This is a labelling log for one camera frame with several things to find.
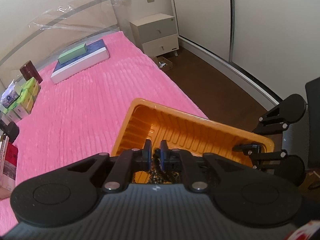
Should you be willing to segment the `orange plastic tray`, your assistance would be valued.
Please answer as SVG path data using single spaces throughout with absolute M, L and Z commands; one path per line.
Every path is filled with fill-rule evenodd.
M 169 148 L 188 150 L 194 156 L 211 152 L 246 166 L 252 165 L 250 158 L 234 152 L 235 145 L 259 144 L 262 152 L 274 150 L 274 142 L 267 137 L 137 98 L 129 107 L 111 155 L 143 148 L 147 139 L 153 151 L 166 140 Z

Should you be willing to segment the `pink wooden jewelry box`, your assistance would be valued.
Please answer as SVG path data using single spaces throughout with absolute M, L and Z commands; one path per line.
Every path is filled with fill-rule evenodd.
M 0 199 L 9 198 L 16 183 L 18 148 L 9 142 L 9 137 L 1 135 L 0 157 Z

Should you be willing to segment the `pink fleece blanket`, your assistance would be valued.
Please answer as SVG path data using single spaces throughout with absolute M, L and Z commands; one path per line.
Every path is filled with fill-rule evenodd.
M 31 113 L 18 122 L 16 184 L 87 158 L 111 152 L 136 98 L 204 117 L 204 113 L 121 31 L 103 37 L 110 57 L 53 83 L 55 64 L 43 79 Z

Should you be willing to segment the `green tissue box pack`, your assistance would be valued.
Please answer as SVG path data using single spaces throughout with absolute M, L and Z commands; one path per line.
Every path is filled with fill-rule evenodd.
M 21 88 L 20 96 L 8 108 L 1 105 L 1 112 L 14 122 L 18 122 L 31 114 L 41 86 L 36 79 L 32 77 L 22 84 Z

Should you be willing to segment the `white tissue packet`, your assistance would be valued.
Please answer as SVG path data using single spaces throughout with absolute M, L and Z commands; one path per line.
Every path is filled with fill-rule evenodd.
M 8 108 L 21 94 L 22 88 L 17 83 L 11 83 L 1 97 L 1 105 Z

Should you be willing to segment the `dark maroon box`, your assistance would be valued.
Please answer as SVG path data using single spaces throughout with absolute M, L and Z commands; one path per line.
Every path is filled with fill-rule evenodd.
M 32 77 L 36 79 L 38 83 L 41 83 L 43 81 L 42 77 L 40 76 L 39 72 L 33 65 L 31 61 L 27 61 L 21 68 L 20 72 L 25 79 L 25 81 L 30 80 Z

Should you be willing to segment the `cardboard box on floor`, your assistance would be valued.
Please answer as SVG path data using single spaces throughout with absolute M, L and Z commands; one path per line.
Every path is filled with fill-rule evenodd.
M 173 68 L 173 63 L 162 56 L 151 57 L 151 59 L 163 72 L 167 72 Z

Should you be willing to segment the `green rectangular box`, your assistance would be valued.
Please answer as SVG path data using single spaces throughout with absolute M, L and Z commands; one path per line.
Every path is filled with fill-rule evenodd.
M 64 64 L 66 62 L 69 62 L 76 57 L 79 57 L 87 52 L 87 45 L 85 43 L 80 44 L 73 49 L 70 49 L 68 51 L 65 51 L 64 53 L 60 54 L 58 57 L 59 64 Z

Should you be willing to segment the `blue and white flat box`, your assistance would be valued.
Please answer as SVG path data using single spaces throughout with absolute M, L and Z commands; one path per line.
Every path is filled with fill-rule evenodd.
M 109 58 L 110 55 L 105 42 L 103 39 L 97 40 L 87 46 L 87 51 L 84 54 L 65 63 L 57 63 L 51 75 L 51 80 L 55 84 L 60 83 L 78 72 L 86 70 Z

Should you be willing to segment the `white grey nightstand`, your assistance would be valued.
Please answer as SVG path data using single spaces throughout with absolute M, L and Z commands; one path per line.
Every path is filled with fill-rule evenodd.
M 131 21 L 130 27 L 135 45 L 149 57 L 166 53 L 178 55 L 178 34 L 174 16 L 154 14 Z

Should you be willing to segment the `plastic-wrapped beige headboard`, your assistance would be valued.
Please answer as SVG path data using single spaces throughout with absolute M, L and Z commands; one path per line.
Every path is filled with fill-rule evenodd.
M 27 61 L 41 65 L 71 44 L 121 28 L 131 0 L 73 0 L 37 16 L 1 49 L 1 86 L 21 77 Z

